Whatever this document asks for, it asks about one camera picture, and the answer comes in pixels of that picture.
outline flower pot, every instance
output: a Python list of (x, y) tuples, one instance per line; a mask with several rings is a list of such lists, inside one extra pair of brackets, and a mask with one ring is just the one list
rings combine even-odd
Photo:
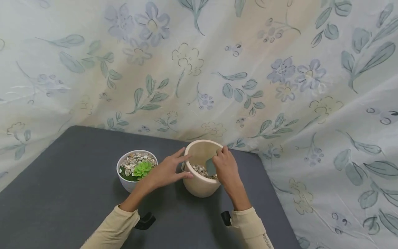
[(206, 167), (206, 161), (217, 155), (217, 150), (222, 146), (210, 140), (196, 140), (190, 143), (185, 149), (185, 155), (191, 155), (188, 161), (185, 161), (183, 168), (193, 175), (191, 179), (184, 179), (185, 188), (194, 196), (204, 198), (212, 195), (221, 185), (218, 180), (208, 179), (197, 173), (191, 164), (203, 165)]
[(117, 176), (119, 177), (119, 180), (120, 180), (120, 182), (122, 183), (123, 187), (124, 187), (128, 192), (130, 192), (130, 193), (131, 193), (131, 191), (135, 188), (135, 185), (137, 184), (138, 181), (137, 181), (137, 182), (133, 182), (133, 181), (129, 181), (129, 180), (124, 179), (124, 178), (119, 174), (119, 168), (120, 168), (120, 164), (128, 157), (128, 155), (130, 155), (130, 154), (137, 154), (137, 153), (148, 153), (148, 154), (152, 155), (153, 158), (154, 158), (155, 161), (156, 161), (156, 165), (158, 165), (158, 160), (157, 160), (156, 156), (155, 156), (154, 154), (152, 154), (151, 152), (149, 152), (149, 151), (135, 150), (135, 151), (130, 151), (130, 152), (124, 154), (124, 156), (122, 156), (122, 157), (119, 159), (119, 161), (117, 162), (117, 165), (116, 165), (116, 173), (117, 173)]

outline beige sleeve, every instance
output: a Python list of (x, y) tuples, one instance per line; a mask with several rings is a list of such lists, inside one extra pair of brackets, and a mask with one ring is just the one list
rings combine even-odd
[(231, 228), (242, 239), (244, 248), (274, 249), (253, 207), (245, 211), (232, 211)]
[(116, 206), (80, 249), (119, 249), (139, 220), (138, 210), (130, 213)]

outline dark gray tabletop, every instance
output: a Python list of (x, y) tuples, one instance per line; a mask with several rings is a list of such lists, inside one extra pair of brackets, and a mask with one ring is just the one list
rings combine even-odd
[[(161, 162), (188, 143), (74, 126), (0, 193), (0, 248), (79, 248), (128, 192), (116, 175), (125, 153), (144, 149)], [(232, 151), (250, 201), (275, 249), (300, 249), (260, 158)], [(139, 207), (156, 222), (133, 229), (122, 248), (241, 248), (220, 213), (232, 210), (222, 186), (196, 198), (182, 181), (157, 189)]]

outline small stones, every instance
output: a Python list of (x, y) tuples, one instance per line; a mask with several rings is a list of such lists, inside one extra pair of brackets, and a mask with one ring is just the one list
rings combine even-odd
[(150, 162), (152, 167), (157, 166), (155, 158), (149, 153), (129, 154), (120, 164), (119, 174), (126, 180), (136, 181), (132, 179), (135, 177), (133, 175), (134, 168), (141, 162)]
[(213, 176), (209, 176), (207, 173), (207, 170), (204, 166), (202, 165), (197, 165), (197, 164), (191, 164), (192, 168), (201, 176), (206, 177), (208, 179), (212, 179), (212, 180), (217, 180), (217, 175), (213, 175)]

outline hand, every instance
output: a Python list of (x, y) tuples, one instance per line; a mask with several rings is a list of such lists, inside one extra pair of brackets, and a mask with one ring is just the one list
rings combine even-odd
[(176, 173), (177, 165), (191, 157), (190, 155), (180, 157), (184, 150), (185, 148), (182, 148), (171, 156), (166, 157), (163, 162), (153, 168), (146, 177), (140, 180), (137, 186), (145, 185), (148, 189), (155, 190), (180, 179), (193, 178), (193, 175), (188, 172)]
[(217, 150), (217, 156), (213, 156), (213, 164), (216, 168), (217, 177), (225, 188), (230, 188), (240, 181), (238, 165), (227, 146)]
[(127, 212), (133, 212), (138, 208), (141, 200), (153, 190), (180, 179), (193, 178), (193, 175), (188, 172), (176, 173), (177, 165), (191, 157), (190, 155), (180, 157), (184, 150), (185, 148), (182, 148), (175, 154), (166, 157), (163, 162), (153, 168), (146, 177), (137, 183), (127, 199), (119, 205), (119, 208)]
[(231, 198), (234, 210), (243, 211), (251, 208), (252, 205), (239, 176), (238, 165), (227, 146), (217, 150), (217, 156), (213, 156), (213, 164), (219, 181)]

